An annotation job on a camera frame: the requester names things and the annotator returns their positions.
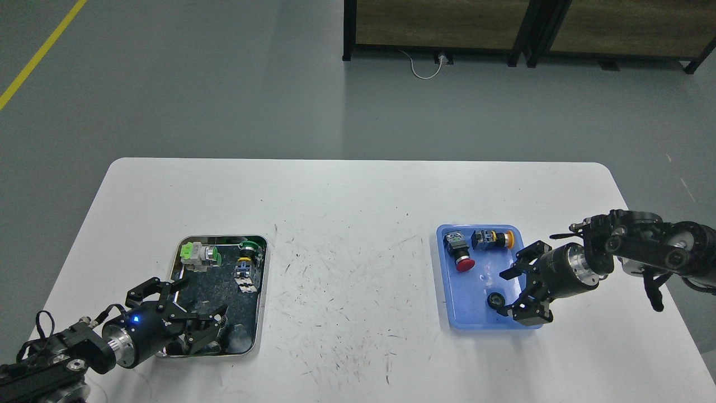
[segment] cable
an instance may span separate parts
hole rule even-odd
[[[122,319],[124,319],[125,322],[127,321],[127,311],[125,310],[125,307],[121,306],[118,303],[113,303],[113,304],[110,304],[109,306],[107,306],[107,309],[105,309],[99,315],[97,315],[97,317],[94,320],[94,322],[97,323],[95,326],[102,324],[102,322],[104,322],[105,319],[107,319],[107,317],[110,315],[110,311],[112,310],[112,308],[118,309],[120,314],[122,315]]]
[[[47,317],[49,318],[50,323],[52,324],[52,327],[49,330],[49,336],[45,336],[44,331],[42,330],[42,324],[40,324],[40,314],[45,313],[47,314]],[[47,345],[47,342],[49,342],[49,338],[52,337],[52,334],[54,334],[54,318],[52,317],[52,314],[50,312],[47,312],[46,310],[41,310],[35,315],[35,327],[37,328],[37,333],[40,335],[40,340],[45,341],[45,346]]]
[[[429,80],[429,79],[433,78],[434,76],[436,76],[440,72],[440,68],[442,67],[442,60],[438,60],[437,71],[435,72],[435,74],[431,75],[430,77],[422,77],[422,76],[417,75],[417,73],[415,72],[415,66],[413,66],[413,64],[412,64],[412,57],[410,57],[410,55],[408,53],[403,52],[401,49],[398,49],[398,50],[401,51],[402,54],[407,56],[408,59],[410,59],[410,69],[412,70],[412,74],[415,77],[418,77],[421,80]]]
[[[49,329],[49,335],[47,335],[47,336],[45,335],[44,331],[42,330],[42,324],[40,323],[40,315],[42,313],[47,314],[47,317],[49,318],[49,321],[52,324],[52,326]],[[47,349],[47,346],[49,345],[49,340],[52,337],[52,335],[54,334],[54,318],[52,317],[52,314],[46,310],[41,310],[41,311],[37,312],[37,315],[35,315],[35,328],[37,329],[37,334],[39,334],[39,336],[40,336],[40,341],[44,341],[45,344],[42,346],[41,349],[39,349],[38,351],[36,351],[33,354],[34,358],[30,360],[31,363],[34,363],[35,360],[37,360],[37,357],[40,356],[40,353],[42,353],[43,351],[45,351]],[[17,356],[15,357],[15,362],[19,363],[20,361],[22,361],[22,357],[25,355],[25,351],[27,350],[28,347],[30,347],[31,344],[32,344],[31,341],[27,341],[22,345],[22,348],[20,349],[20,351],[18,351]]]

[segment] power outlet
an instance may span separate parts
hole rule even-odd
[[[432,57],[435,60],[436,65],[446,66],[453,63],[453,56],[443,51],[440,51],[437,54],[433,53]]]

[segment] white power cord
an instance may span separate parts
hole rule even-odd
[[[402,54],[404,54],[405,56],[407,56],[408,59],[410,59],[410,69],[412,70],[412,74],[413,74],[415,77],[420,78],[421,80],[429,80],[429,79],[433,78],[434,76],[436,76],[436,75],[440,72],[440,68],[442,67],[442,65],[446,65],[446,64],[448,63],[448,59],[447,59],[447,58],[445,57],[445,55],[441,52],[440,55],[437,57],[438,64],[437,64],[437,71],[435,72],[435,74],[431,75],[430,77],[423,77],[423,76],[418,75],[418,74],[415,72],[415,66],[413,66],[413,63],[412,63],[412,57],[410,57],[410,55],[409,55],[408,53],[403,52],[401,49],[398,49],[398,50],[401,51]]]

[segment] white table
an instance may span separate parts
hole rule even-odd
[[[125,158],[45,308],[64,328],[166,278],[184,237],[262,234],[257,349],[90,371],[91,401],[716,402],[668,290],[655,313],[620,268],[537,331],[448,325],[439,225],[512,224],[528,245],[625,207],[596,163]]]

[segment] blue plastic tray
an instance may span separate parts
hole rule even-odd
[[[477,229],[494,229],[505,232],[511,229],[515,233],[515,246],[495,248],[491,250],[474,250],[470,238]],[[470,245],[470,258],[475,267],[458,272],[455,261],[448,254],[442,242],[448,232],[460,231]],[[496,313],[488,306],[487,297],[492,292],[505,296],[507,303],[512,303],[520,295],[525,285],[525,276],[512,280],[504,280],[500,272],[515,262],[515,254],[524,248],[522,236],[517,228],[511,225],[441,225],[437,228],[437,245],[440,253],[440,269],[442,270],[442,286],[445,288],[445,304],[450,325],[460,330],[475,329],[537,329],[538,326],[524,326]]]

